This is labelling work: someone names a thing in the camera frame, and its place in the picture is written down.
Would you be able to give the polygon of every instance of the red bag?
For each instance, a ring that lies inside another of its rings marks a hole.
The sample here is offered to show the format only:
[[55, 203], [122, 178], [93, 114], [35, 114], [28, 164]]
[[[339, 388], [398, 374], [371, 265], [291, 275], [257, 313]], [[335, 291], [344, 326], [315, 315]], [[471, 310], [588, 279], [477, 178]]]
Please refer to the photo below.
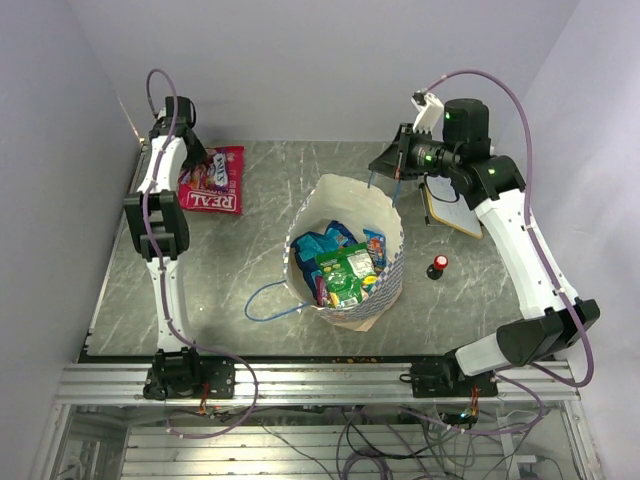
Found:
[[242, 214], [244, 147], [212, 148], [207, 153], [204, 164], [180, 172], [180, 206], [196, 212]]

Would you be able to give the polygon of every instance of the gray marble tabletop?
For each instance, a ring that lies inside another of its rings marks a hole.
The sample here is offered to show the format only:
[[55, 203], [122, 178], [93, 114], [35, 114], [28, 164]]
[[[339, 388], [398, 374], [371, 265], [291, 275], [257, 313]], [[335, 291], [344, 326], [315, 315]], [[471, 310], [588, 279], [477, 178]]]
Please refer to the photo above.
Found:
[[[191, 248], [184, 254], [188, 314], [197, 341], [240, 355], [413, 355], [444, 353], [520, 318], [511, 279], [488, 235], [477, 240], [446, 226], [425, 226], [417, 186], [403, 184], [397, 203], [405, 230], [403, 291], [368, 332], [327, 323], [312, 311], [268, 323], [245, 318], [249, 296], [282, 278], [282, 249], [298, 207], [321, 175], [366, 181], [383, 143], [208, 142], [244, 145], [244, 214], [187, 212]], [[391, 193], [392, 180], [376, 185]], [[449, 257], [444, 276], [425, 270]], [[98, 305], [91, 355], [152, 355], [157, 321], [153, 287], [124, 227]], [[295, 305], [284, 287], [252, 305], [267, 316]]]

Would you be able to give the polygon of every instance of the white wall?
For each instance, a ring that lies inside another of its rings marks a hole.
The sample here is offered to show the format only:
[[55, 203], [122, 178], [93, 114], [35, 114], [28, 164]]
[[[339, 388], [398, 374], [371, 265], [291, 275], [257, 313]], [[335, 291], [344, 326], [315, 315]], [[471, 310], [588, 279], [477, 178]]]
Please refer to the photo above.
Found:
[[[140, 78], [161, 66], [195, 101], [202, 138], [384, 141], [415, 117], [411, 94], [447, 71], [483, 68], [524, 94], [577, 4], [69, 1], [141, 132]], [[486, 100], [494, 136], [506, 125], [509, 103], [488, 83], [440, 92]]]
[[[640, 3], [582, 0], [526, 96], [533, 208], [552, 251], [601, 319], [583, 390], [608, 478], [638, 478]], [[517, 121], [498, 145], [524, 158]], [[582, 345], [570, 360], [584, 369]]]
[[63, 0], [0, 2], [0, 470], [27, 478], [138, 148]]

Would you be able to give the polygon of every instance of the blue and white woven pattern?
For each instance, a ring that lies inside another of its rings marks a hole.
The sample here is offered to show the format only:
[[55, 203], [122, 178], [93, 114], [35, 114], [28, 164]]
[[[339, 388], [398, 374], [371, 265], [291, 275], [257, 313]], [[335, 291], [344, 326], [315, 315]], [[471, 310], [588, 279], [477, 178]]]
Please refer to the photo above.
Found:
[[[284, 253], [283, 253], [283, 265], [282, 270], [286, 278], [287, 271], [290, 268], [289, 256], [291, 251], [291, 230], [296, 225], [297, 219], [300, 214], [307, 208], [309, 201], [313, 196], [315, 190], [313, 190], [306, 198], [295, 218], [289, 226], [289, 231], [285, 238]], [[400, 244], [399, 252], [394, 255], [393, 260], [387, 262], [387, 267], [378, 275], [378, 280], [374, 284], [369, 297], [362, 303], [349, 308], [323, 308], [316, 305], [310, 305], [321, 317], [330, 321], [331, 323], [349, 323], [355, 321], [367, 320], [387, 310], [391, 304], [395, 301], [396, 296], [402, 289], [402, 275], [404, 273], [404, 232], [400, 232], [402, 243]]]

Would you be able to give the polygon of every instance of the yellow edge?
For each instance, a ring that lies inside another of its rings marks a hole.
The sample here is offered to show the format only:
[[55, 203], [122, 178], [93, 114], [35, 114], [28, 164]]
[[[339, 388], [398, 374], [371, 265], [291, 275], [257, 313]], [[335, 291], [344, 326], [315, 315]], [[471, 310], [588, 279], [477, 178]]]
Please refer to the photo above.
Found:
[[467, 235], [473, 237], [473, 238], [477, 238], [478, 240], [481, 239], [483, 237], [483, 233], [482, 233], [482, 227], [480, 227], [480, 235], [476, 235], [475, 233], [469, 232], [468, 230], [465, 230], [464, 228], [458, 226], [458, 225], [454, 225], [451, 222], [447, 222], [446, 220], [443, 220], [441, 218], [439, 218], [435, 213], [433, 213], [433, 205], [431, 204], [431, 195], [429, 194], [429, 191], [427, 190], [426, 192], [427, 195], [427, 203], [429, 204], [429, 213], [431, 213], [431, 216], [438, 220], [440, 223], [444, 223], [445, 225], [450, 226], [451, 228], [455, 228], [456, 230], [462, 232], [462, 233], [466, 233]]

